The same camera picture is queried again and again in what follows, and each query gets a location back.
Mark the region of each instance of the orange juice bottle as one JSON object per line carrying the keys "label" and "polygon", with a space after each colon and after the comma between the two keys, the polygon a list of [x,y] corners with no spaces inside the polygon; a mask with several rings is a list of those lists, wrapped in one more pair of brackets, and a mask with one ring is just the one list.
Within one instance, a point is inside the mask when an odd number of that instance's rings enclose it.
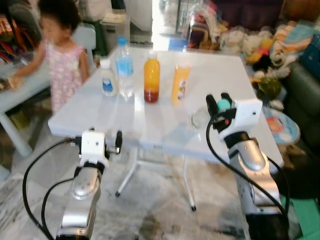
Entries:
{"label": "orange juice bottle", "polygon": [[150,51],[148,61],[144,65],[144,101],[155,103],[159,98],[160,63],[157,53]]}
{"label": "orange juice bottle", "polygon": [[190,67],[179,64],[175,67],[171,102],[178,105],[183,102],[186,95],[186,85],[189,79]]}

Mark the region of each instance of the child's arm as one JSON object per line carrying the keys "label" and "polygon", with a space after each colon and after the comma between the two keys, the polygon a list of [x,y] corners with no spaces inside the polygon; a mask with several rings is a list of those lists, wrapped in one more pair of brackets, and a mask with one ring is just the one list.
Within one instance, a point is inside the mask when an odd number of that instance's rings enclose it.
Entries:
{"label": "child's arm", "polygon": [[42,41],[36,51],[36,54],[33,60],[27,66],[20,68],[13,75],[13,78],[21,78],[34,73],[36,70],[38,70],[44,58],[45,58],[45,44]]}
{"label": "child's arm", "polygon": [[83,51],[82,53],[80,53],[79,68],[80,68],[82,83],[85,83],[90,76],[88,57],[87,57],[86,51]]}

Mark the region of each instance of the bottle label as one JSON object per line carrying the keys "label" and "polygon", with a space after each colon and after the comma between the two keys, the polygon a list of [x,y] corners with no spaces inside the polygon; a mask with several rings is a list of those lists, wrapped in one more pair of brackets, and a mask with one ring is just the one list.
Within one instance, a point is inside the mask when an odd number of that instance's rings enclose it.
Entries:
{"label": "bottle label", "polygon": [[116,60],[116,70],[119,77],[129,77],[134,73],[132,57],[123,57]]}
{"label": "bottle label", "polygon": [[185,95],[186,95],[186,80],[182,80],[179,83],[178,100],[184,99]]}
{"label": "bottle label", "polygon": [[110,78],[102,78],[102,88],[105,93],[112,93],[114,91],[114,86]]}

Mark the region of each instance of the plastic bottle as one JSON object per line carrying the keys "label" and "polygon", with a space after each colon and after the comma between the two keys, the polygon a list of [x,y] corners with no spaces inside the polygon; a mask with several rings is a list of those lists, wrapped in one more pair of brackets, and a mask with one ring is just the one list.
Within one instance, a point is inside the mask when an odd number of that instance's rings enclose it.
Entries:
{"label": "plastic bottle", "polygon": [[115,74],[111,69],[111,61],[109,59],[100,60],[101,76],[102,76],[102,92],[106,96],[114,96],[118,92],[118,86]]}
{"label": "plastic bottle", "polygon": [[171,102],[178,105],[183,102],[186,95],[186,85],[189,79],[190,67],[187,64],[179,64],[175,67],[174,80],[171,94]]}
{"label": "plastic bottle", "polygon": [[116,70],[119,76],[120,94],[128,99],[134,94],[134,68],[133,58],[127,45],[125,37],[118,38],[118,49],[115,54]]}
{"label": "plastic bottle", "polygon": [[157,53],[150,51],[148,60],[144,65],[144,101],[155,103],[159,98],[160,63]]}

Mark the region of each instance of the black cable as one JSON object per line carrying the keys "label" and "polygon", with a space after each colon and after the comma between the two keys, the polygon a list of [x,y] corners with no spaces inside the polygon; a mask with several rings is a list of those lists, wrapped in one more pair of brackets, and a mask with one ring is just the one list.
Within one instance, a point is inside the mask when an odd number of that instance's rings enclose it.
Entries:
{"label": "black cable", "polygon": [[290,189],[289,189],[289,181],[287,179],[287,176],[285,175],[284,171],[281,169],[281,167],[279,167],[278,164],[275,163],[275,161],[273,161],[272,159],[270,159],[268,157],[269,162],[271,162],[276,169],[280,172],[280,174],[282,175],[285,185],[286,185],[286,194],[285,194],[285,205],[284,205],[284,211],[285,214],[288,215],[289,212],[289,205],[290,205]]}
{"label": "black cable", "polygon": [[243,179],[245,179],[247,182],[251,183],[253,186],[255,186],[257,189],[259,189],[261,192],[263,192],[281,211],[282,215],[284,217],[286,217],[287,223],[289,223],[288,220],[288,216],[286,214],[286,211],[284,210],[284,208],[281,206],[281,204],[273,197],[271,196],[266,190],[264,190],[261,186],[259,186],[255,181],[251,180],[249,177],[247,177],[246,175],[244,175],[242,172],[240,172],[238,169],[236,169],[235,167],[233,167],[232,165],[228,164],[226,161],[224,161],[217,153],[216,151],[213,149],[211,142],[210,142],[210,128],[214,123],[214,118],[212,117],[210,119],[210,122],[206,128],[206,142],[209,146],[210,151],[213,153],[213,155],[223,164],[225,165],[227,168],[229,168],[231,171],[233,171],[234,173],[238,174],[240,177],[242,177]]}
{"label": "black cable", "polygon": [[23,196],[23,203],[24,203],[24,207],[26,210],[26,213],[28,214],[28,216],[30,217],[30,219],[33,221],[33,223],[36,225],[37,228],[39,228],[43,234],[49,239],[49,240],[54,240],[54,238],[51,236],[50,232],[47,231],[36,219],[36,217],[33,215],[33,213],[30,210],[29,207],[29,203],[28,203],[28,199],[27,199],[27,178],[28,178],[28,174],[31,170],[31,168],[35,165],[35,163],[37,161],[39,161],[39,159],[41,159],[46,153],[48,153],[50,150],[56,148],[59,145],[65,144],[65,143],[70,143],[71,139],[65,139],[65,140],[61,140],[59,142],[57,142],[56,144],[52,145],[51,147],[47,148],[45,151],[43,151],[30,165],[29,167],[26,169],[24,177],[23,177],[23,182],[22,182],[22,196]]}
{"label": "black cable", "polygon": [[64,183],[67,183],[67,182],[70,182],[72,181],[74,178],[69,178],[69,179],[66,179],[66,180],[62,180],[62,181],[59,181],[57,183],[55,183],[52,187],[49,188],[49,190],[46,192],[45,196],[44,196],[44,199],[43,199],[43,202],[42,202],[42,208],[41,208],[41,221],[42,221],[42,226],[43,228],[49,232],[49,229],[48,229],[48,226],[47,226],[47,223],[46,223],[46,204],[47,204],[47,200],[48,200],[48,197],[51,193],[51,191],[57,187],[58,185],[60,184],[64,184]]}

